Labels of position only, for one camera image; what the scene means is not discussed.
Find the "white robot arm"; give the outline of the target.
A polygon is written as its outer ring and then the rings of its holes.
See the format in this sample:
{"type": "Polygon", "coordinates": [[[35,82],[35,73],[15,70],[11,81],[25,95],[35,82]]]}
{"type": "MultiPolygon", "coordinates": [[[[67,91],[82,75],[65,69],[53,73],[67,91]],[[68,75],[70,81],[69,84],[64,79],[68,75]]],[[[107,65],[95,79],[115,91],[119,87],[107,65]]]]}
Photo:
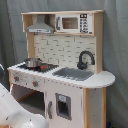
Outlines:
{"type": "Polygon", "coordinates": [[[0,125],[11,128],[48,128],[46,119],[24,109],[0,83],[0,125]]]}

